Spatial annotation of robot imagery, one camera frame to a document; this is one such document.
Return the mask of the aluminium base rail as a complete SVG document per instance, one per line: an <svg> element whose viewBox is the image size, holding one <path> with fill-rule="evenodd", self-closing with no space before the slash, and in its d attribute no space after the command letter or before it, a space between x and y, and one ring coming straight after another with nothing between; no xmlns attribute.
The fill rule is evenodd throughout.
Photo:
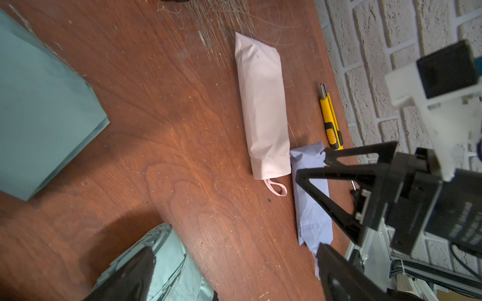
<svg viewBox="0 0 482 301"><path fill-rule="evenodd" d="M382 291L407 288L425 300L435 300L439 291L481 298L481 256L426 232L405 255L390 247L394 234L384 223L369 229L360 246L350 243L345 258Z"/></svg>

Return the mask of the lilac sleeved umbrella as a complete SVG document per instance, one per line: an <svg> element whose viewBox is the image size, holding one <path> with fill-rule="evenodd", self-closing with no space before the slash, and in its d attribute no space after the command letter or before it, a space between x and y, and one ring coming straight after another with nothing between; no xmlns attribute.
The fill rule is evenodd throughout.
<svg viewBox="0 0 482 301"><path fill-rule="evenodd" d="M294 203L296 208L297 237L316 256L320 244L333 242L333 223L329 214L296 182L301 169L325 166L325 149L322 142L290 151Z"/></svg>

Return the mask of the pink sleeved umbrella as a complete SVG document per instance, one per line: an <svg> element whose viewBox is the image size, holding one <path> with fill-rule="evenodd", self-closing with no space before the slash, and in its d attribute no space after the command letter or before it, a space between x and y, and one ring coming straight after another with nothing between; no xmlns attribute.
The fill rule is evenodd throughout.
<svg viewBox="0 0 482 301"><path fill-rule="evenodd" d="M279 53L236 33L235 60L252 174L276 196L287 188L275 179L291 174L286 98Z"/></svg>

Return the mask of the yellow utility knife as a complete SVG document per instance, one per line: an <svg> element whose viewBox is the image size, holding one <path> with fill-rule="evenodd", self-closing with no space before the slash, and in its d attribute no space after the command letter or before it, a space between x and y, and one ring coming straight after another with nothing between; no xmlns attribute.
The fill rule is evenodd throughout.
<svg viewBox="0 0 482 301"><path fill-rule="evenodd" d="M335 109L333 107L331 96L326 90L326 85L320 85L320 106L325 123L325 132L329 145L334 150L343 150L343 138L341 135L338 121L336 119Z"/></svg>

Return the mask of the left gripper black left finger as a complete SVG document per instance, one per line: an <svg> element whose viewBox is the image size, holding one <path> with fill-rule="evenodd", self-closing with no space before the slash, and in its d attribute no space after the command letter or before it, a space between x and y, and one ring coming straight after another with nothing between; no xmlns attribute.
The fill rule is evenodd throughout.
<svg viewBox="0 0 482 301"><path fill-rule="evenodd" d="M156 261L144 247L84 300L147 300Z"/></svg>

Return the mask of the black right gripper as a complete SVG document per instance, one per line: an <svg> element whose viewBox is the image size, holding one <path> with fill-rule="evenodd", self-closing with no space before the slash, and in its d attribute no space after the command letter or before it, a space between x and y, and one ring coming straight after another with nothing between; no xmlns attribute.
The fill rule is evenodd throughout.
<svg viewBox="0 0 482 301"><path fill-rule="evenodd" d="M420 235L430 233L471 255L481 255L481 173L456 169L444 181L431 149L398 153L398 141L351 149L325 148L327 166L344 166L338 159L377 154L374 164L361 167L299 169L296 182L356 245L364 239L363 227L384 221L395 230L390 246L409 254ZM349 214L319 190L311 179L354 180L355 213Z"/></svg>

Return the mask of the small mint green sleeve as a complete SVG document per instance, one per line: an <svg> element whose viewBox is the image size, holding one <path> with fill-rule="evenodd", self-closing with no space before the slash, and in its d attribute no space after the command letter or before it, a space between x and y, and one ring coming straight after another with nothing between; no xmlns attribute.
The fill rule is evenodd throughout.
<svg viewBox="0 0 482 301"><path fill-rule="evenodd" d="M31 199L108 125L93 88L2 12L2 192Z"/></svg>

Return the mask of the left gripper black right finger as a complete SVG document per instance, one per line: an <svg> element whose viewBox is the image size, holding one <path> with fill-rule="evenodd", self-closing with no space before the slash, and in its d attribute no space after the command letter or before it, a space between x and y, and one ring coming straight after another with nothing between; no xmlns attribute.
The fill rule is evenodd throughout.
<svg viewBox="0 0 482 301"><path fill-rule="evenodd" d="M394 300L330 245L321 244L316 258L326 300Z"/></svg>

